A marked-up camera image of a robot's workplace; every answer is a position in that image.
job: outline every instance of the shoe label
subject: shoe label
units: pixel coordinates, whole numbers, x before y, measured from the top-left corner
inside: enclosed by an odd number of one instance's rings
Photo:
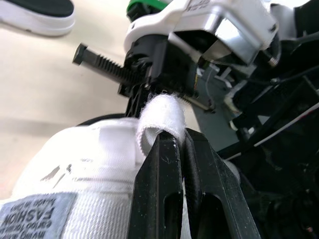
[[[76,193],[31,195],[4,204],[0,239],[58,239]]]

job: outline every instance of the wire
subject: wire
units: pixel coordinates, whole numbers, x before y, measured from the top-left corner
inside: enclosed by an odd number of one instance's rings
[[[298,117],[296,117],[295,119],[293,119],[292,121],[290,121],[288,124],[284,125],[283,127],[281,127],[279,130],[277,130],[276,132],[272,133],[271,135],[269,135],[268,137],[264,138],[263,140],[259,141],[258,143],[254,144],[254,147],[258,147],[259,145],[261,145],[262,143],[268,141],[269,139],[271,139],[272,137],[278,135],[280,132],[284,131],[285,129],[287,129],[288,127],[292,126],[294,123],[298,122],[299,120],[303,119],[304,117],[306,117],[307,115],[311,114],[312,112],[314,112],[316,109],[319,108],[319,103],[316,103],[315,105],[313,105],[312,107],[310,107],[308,110],[306,110],[305,112],[303,112],[301,115],[299,115]],[[236,158],[238,156],[241,155],[241,152],[234,154],[233,156],[227,158],[226,160],[231,160],[233,158]]]
[[[280,84],[283,84],[283,83],[286,83],[288,81],[292,81],[292,80],[295,80],[303,75],[306,75],[306,74],[309,74],[310,72],[312,71],[315,71],[315,70],[318,70],[319,69],[319,65],[317,66],[314,66],[314,67],[311,67],[305,71],[302,71],[292,77],[288,77],[288,78],[285,78],[285,79],[282,79],[280,81],[277,81],[277,82],[265,82],[265,81],[258,81],[258,80],[251,80],[251,79],[246,79],[248,82],[251,82],[251,83],[255,83],[255,84],[259,84],[259,85],[264,85],[264,86],[276,86],[276,85],[280,85]]]
[[[213,98],[210,96],[210,93],[209,93],[209,90],[208,90],[208,81],[210,79],[210,75],[211,73],[213,73],[214,71],[214,66],[212,66],[211,64],[209,64],[209,67],[210,67],[210,72],[207,76],[207,80],[206,80],[206,83],[205,83],[205,88],[206,88],[206,93],[207,93],[207,96],[209,97],[209,100],[210,100],[210,104],[211,106],[214,106],[215,105],[215,101],[213,100]]]

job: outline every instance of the black plastic part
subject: black plastic part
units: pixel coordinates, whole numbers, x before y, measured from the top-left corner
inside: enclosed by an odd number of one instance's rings
[[[143,81],[143,77],[138,73],[134,73],[126,68],[120,67],[109,59],[93,53],[83,44],[80,44],[77,48],[73,62],[78,65],[84,63],[92,70],[123,85],[134,86]]]
[[[183,189],[177,140],[162,132],[135,178],[128,239],[178,239]]]
[[[167,36],[147,35],[133,42],[124,65],[146,74],[147,83],[157,91],[194,94],[197,65]]]
[[[123,117],[125,117],[125,114],[111,114],[111,115],[99,116],[99,117],[84,121],[83,123],[80,123],[77,126],[91,125],[101,120],[120,119]]]
[[[234,174],[201,133],[187,129],[183,163],[192,239],[258,239]]]
[[[177,31],[175,34],[201,53],[207,51],[217,40],[213,34],[201,30]]]
[[[294,9],[297,37],[303,37],[305,34],[309,35],[319,31],[318,9],[318,0],[311,0]]]
[[[146,5],[144,3],[136,3],[134,5],[132,5],[130,7],[130,9],[127,12],[127,16],[129,17],[129,19],[132,21],[135,21],[136,19],[145,16],[145,15],[149,15],[149,14],[155,14],[160,12],[159,9]]]
[[[126,108],[125,117],[139,118],[142,109],[148,101],[150,92],[145,88],[145,84],[134,86],[129,96],[128,106]]]

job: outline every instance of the white fabric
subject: white fabric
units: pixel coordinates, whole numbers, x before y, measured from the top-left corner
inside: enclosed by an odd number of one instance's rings
[[[155,97],[141,119],[109,119],[54,135],[19,178],[12,197],[75,192],[61,238],[124,239],[135,176],[156,135],[166,130],[183,144],[185,122],[175,97]],[[190,239],[184,200],[182,239]]]
[[[176,97],[159,95],[143,109],[136,133],[138,145],[144,156],[148,155],[156,136],[163,130],[172,134],[180,146],[185,141],[185,116]]]

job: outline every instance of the black cable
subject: black cable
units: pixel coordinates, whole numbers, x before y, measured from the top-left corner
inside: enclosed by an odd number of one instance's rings
[[[315,71],[315,70],[318,70],[319,69],[319,65],[317,66],[314,66],[314,67],[311,67],[305,71],[302,71],[294,76],[291,76],[291,77],[288,77],[288,78],[285,78],[285,79],[282,79],[282,80],[279,80],[279,81],[273,81],[273,82],[266,82],[266,81],[258,81],[258,80],[251,80],[251,79],[246,79],[248,82],[251,82],[251,83],[255,83],[255,84],[259,84],[259,85],[263,85],[263,86],[276,86],[276,85],[281,85],[283,83],[286,83],[288,81],[292,81],[292,80],[295,80],[303,75],[306,75],[306,74],[309,74],[311,73],[312,71]]]

